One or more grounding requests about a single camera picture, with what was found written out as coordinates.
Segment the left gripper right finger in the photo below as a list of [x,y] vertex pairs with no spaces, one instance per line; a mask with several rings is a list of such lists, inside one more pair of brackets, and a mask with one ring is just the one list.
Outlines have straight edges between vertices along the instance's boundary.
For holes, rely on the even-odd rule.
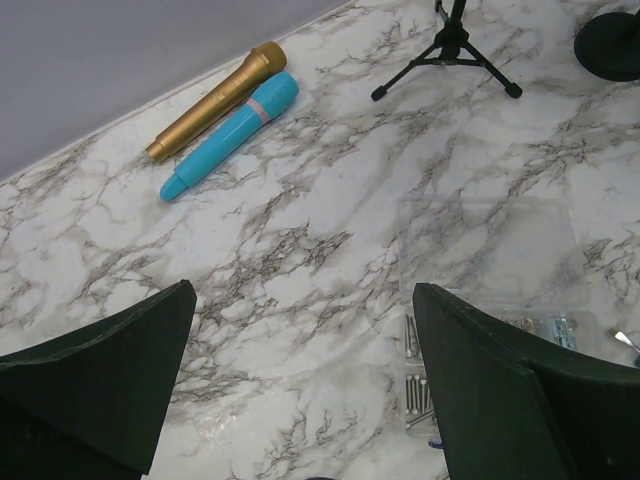
[[435,284],[412,296],[454,479],[635,479],[639,372],[498,320]]

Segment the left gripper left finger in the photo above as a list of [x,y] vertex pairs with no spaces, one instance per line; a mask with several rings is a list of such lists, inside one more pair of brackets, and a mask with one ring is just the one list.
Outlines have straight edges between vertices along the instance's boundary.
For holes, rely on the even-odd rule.
[[1,358],[4,479],[150,472],[195,311],[182,280],[103,320]]

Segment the blue microphone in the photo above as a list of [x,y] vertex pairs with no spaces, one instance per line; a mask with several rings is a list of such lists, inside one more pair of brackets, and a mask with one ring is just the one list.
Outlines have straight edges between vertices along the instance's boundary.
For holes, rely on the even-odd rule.
[[171,202],[204,180],[264,125],[283,114],[299,93],[297,81],[280,72],[260,85],[249,99],[175,169],[159,196]]

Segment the black tripod microphone stand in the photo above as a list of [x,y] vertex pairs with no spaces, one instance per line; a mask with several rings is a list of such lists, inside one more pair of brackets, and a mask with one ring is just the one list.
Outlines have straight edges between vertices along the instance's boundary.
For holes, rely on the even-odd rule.
[[377,87],[371,93],[376,102],[382,99],[388,90],[398,83],[412,70],[421,66],[470,66],[487,70],[504,87],[507,95],[513,99],[522,96],[522,88],[503,75],[479,50],[469,41],[469,33],[464,28],[462,17],[466,8],[466,0],[455,0],[448,13],[442,1],[435,2],[435,11],[444,22],[443,28],[436,34],[434,42],[420,55],[411,60],[399,73],[388,82]]

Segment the gold microphone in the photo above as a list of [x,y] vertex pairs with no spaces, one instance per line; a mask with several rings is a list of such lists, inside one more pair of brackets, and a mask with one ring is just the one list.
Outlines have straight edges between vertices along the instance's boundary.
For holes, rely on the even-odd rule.
[[157,135],[146,153],[154,163],[166,161],[286,65],[286,54],[276,42],[268,41],[253,48],[238,68]]

